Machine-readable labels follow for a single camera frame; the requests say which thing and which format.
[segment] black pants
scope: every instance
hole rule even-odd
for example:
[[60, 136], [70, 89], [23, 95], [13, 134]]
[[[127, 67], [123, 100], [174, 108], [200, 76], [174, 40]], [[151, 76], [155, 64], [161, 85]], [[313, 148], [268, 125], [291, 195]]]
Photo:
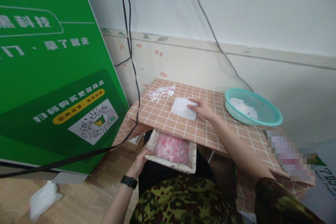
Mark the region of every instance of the black pants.
[[[144, 145], [148, 142], [151, 134], [152, 130], [146, 132]], [[156, 183], [182, 174], [185, 173], [148, 160], [139, 176], [139, 198], [148, 188], [151, 188]], [[196, 154], [196, 173], [190, 174], [189, 176], [206, 178], [217, 184], [216, 177], [212, 172], [209, 163], [198, 149]]]

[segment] black watch strap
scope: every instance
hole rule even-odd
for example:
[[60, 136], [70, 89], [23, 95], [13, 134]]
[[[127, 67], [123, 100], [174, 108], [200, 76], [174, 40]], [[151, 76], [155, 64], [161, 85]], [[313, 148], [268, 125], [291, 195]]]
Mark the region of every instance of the black watch strap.
[[137, 187], [137, 184], [138, 184], [138, 182], [134, 178], [127, 177], [126, 175], [123, 176], [120, 183], [123, 183], [123, 184], [125, 184], [129, 187], [132, 187], [133, 189], [135, 189]]

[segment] table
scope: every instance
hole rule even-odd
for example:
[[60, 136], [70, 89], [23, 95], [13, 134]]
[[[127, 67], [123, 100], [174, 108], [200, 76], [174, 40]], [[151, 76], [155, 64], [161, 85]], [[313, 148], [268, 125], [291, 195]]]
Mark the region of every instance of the table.
[[[162, 97], [159, 102], [152, 102], [148, 93], [159, 87], [176, 85], [171, 97]], [[225, 109], [225, 96], [223, 93], [201, 89], [163, 79], [154, 80], [140, 97], [139, 124], [134, 129], [130, 139], [147, 130], [156, 128], [173, 134], [180, 138], [209, 147], [217, 153], [230, 157], [227, 150], [215, 134], [213, 127], [202, 116], [197, 115], [196, 120], [189, 120], [173, 113], [171, 107], [177, 97], [195, 97], [206, 100], [215, 114], [222, 118], [238, 137], [250, 146], [260, 157], [265, 166], [277, 177], [284, 187], [296, 196], [301, 196], [314, 186], [314, 181], [293, 182], [289, 175], [279, 165], [272, 155], [271, 148], [267, 146], [266, 130], [281, 131], [281, 127], [250, 126], [234, 119]], [[113, 146], [121, 143], [129, 131], [135, 126], [138, 102], [134, 103], [126, 114]], [[254, 213], [254, 189], [239, 171], [237, 171], [237, 208], [239, 211]]]

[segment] power cord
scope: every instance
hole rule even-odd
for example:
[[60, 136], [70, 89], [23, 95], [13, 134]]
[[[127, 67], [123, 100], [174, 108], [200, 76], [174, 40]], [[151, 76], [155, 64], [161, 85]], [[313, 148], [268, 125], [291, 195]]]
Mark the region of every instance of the power cord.
[[216, 35], [215, 35], [214, 31], [213, 31], [213, 28], [212, 28], [212, 26], [211, 26], [211, 24], [210, 24], [210, 21], [209, 21], [209, 19], [208, 19], [208, 16], [207, 16], [207, 14], [205, 13], [205, 11], [204, 11], [204, 9], [203, 9], [201, 3], [200, 3], [200, 0], [197, 0], [197, 2], [198, 2], [199, 7], [201, 8], [201, 10], [202, 10], [202, 12], [203, 12], [203, 14], [204, 14], [204, 17], [205, 17], [206, 21], [208, 22], [208, 25], [209, 25], [209, 27], [210, 27], [210, 30], [211, 30], [212, 35], [213, 35], [213, 37], [214, 37], [214, 39], [215, 39], [215, 41], [216, 41], [216, 43], [217, 43], [217, 46], [218, 46], [219, 50], [224, 54], [225, 58], [228, 60], [230, 66], [231, 66], [232, 69], [234, 70], [234, 72], [235, 72], [235, 74], [237, 75], [237, 77], [238, 77], [242, 82], [244, 82], [244, 83], [249, 87], [249, 89], [250, 89], [252, 92], [254, 92], [254, 90], [251, 88], [251, 86], [239, 76], [239, 74], [237, 73], [235, 67], [232, 65], [231, 61], [229, 60], [228, 56], [227, 56], [226, 53], [222, 50], [222, 48], [221, 48], [221, 46], [220, 46], [220, 44], [219, 44], [219, 42], [218, 42], [218, 40], [217, 40], [217, 37], [216, 37]]
[[127, 45], [128, 45], [128, 50], [129, 50], [129, 58], [124, 60], [123, 62], [114, 65], [115, 67], [120, 66], [122, 63], [125, 63], [129, 59], [132, 58], [132, 53], [133, 53], [133, 46], [132, 46], [132, 36], [131, 36], [131, 1], [128, 0], [128, 6], [129, 6], [129, 21], [128, 21], [128, 28], [127, 28], [127, 17], [126, 17], [126, 8], [125, 8], [125, 1], [122, 0], [122, 7], [124, 8], [124, 18], [125, 18], [125, 25], [126, 25], [126, 35], [127, 35]]
[[45, 164], [45, 165], [38, 166], [38, 167], [29, 168], [29, 169], [26, 169], [26, 170], [23, 170], [23, 171], [18, 171], [18, 172], [14, 172], [14, 173], [0, 174], [0, 179], [7, 178], [7, 177], [14, 177], [14, 176], [19, 176], [19, 175], [24, 175], [24, 174], [29, 174], [29, 173], [35, 173], [35, 172], [44, 172], [44, 171], [47, 172], [47, 171], [49, 171], [51, 169], [55, 169], [55, 168], [58, 168], [58, 167], [61, 167], [61, 166], [64, 166], [64, 165], [75, 163], [75, 162], [81, 161], [83, 159], [91, 158], [93, 156], [96, 156], [96, 155], [103, 154], [105, 152], [111, 151], [111, 150], [117, 148], [118, 146], [122, 145], [123, 143], [125, 143], [129, 139], [129, 137], [131, 136], [131, 134], [133, 133], [134, 129], [138, 126], [138, 123], [139, 123], [139, 109], [140, 109], [140, 90], [139, 90], [139, 85], [138, 85], [138, 81], [137, 81], [137, 73], [135, 71], [135, 66], [134, 66], [133, 58], [132, 58], [133, 47], [132, 47], [132, 40], [131, 40], [131, 2], [130, 2], [130, 0], [128, 0], [129, 9], [130, 9], [129, 10], [129, 16], [130, 16], [129, 17], [129, 28], [127, 28], [127, 17], [126, 17], [125, 2], [124, 2], [124, 0], [122, 0], [122, 2], [123, 2], [122, 3], [123, 8], [124, 8], [125, 24], [126, 24], [127, 45], [128, 45], [128, 50], [129, 50], [129, 54], [130, 54], [130, 56], [129, 56], [129, 58], [127, 60], [129, 60], [129, 59], [132, 60], [132, 65], [133, 65], [133, 70], [134, 70], [134, 75], [135, 75], [135, 83], [136, 83], [136, 86], [137, 86], [136, 88], [138, 90], [138, 99], [139, 99], [138, 112], [137, 112], [137, 115], [136, 115], [135, 126], [127, 134], [127, 136], [125, 137], [125, 139], [120, 144], [118, 144], [116, 146], [106, 147], [106, 148], [103, 148], [103, 149], [97, 149], [97, 150], [86, 152], [86, 153], [79, 154], [79, 155], [76, 155], [76, 156], [68, 157], [66, 159], [62, 159], [60, 161], [56, 161], [56, 162], [53, 162], [53, 163]]

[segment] plastic basket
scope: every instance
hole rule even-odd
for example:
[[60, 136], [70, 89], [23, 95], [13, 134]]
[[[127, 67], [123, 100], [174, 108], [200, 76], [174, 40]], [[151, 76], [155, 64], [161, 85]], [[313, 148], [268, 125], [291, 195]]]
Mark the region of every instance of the plastic basket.
[[[231, 98], [241, 99], [245, 102], [245, 104], [253, 107], [258, 113], [259, 120], [255, 120], [240, 112], [230, 102]], [[264, 97], [245, 89], [229, 89], [226, 91], [225, 107], [230, 115], [232, 115], [235, 119], [248, 125], [265, 125], [275, 127], [280, 125], [283, 121], [282, 114], [277, 107]]]

